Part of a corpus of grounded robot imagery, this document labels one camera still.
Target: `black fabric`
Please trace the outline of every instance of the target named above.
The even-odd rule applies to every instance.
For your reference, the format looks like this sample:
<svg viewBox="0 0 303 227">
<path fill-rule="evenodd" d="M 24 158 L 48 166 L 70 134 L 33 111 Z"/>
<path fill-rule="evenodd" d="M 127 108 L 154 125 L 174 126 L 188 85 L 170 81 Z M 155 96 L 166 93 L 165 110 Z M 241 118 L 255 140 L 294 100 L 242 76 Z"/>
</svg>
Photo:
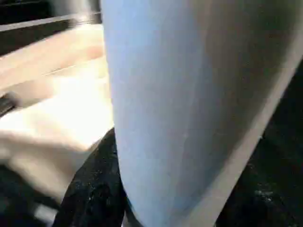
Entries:
<svg viewBox="0 0 303 227">
<path fill-rule="evenodd" d="M 53 227 L 121 227 L 125 205 L 112 129 L 76 173 Z"/>
<path fill-rule="evenodd" d="M 0 118 L 3 117 L 8 112 L 15 109 L 17 103 L 14 99 L 9 97 L 8 95 L 4 95 L 0 97 Z"/>
</svg>

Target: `white post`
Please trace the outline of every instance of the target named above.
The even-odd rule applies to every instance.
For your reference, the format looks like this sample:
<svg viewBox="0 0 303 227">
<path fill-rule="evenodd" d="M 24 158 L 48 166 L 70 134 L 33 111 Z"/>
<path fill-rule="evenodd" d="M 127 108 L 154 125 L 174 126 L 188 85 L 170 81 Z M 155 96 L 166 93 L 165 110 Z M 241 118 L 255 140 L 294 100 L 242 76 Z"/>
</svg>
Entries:
<svg viewBox="0 0 303 227">
<path fill-rule="evenodd" d="M 101 2 L 133 213 L 211 227 L 301 59 L 302 1 Z"/>
</svg>

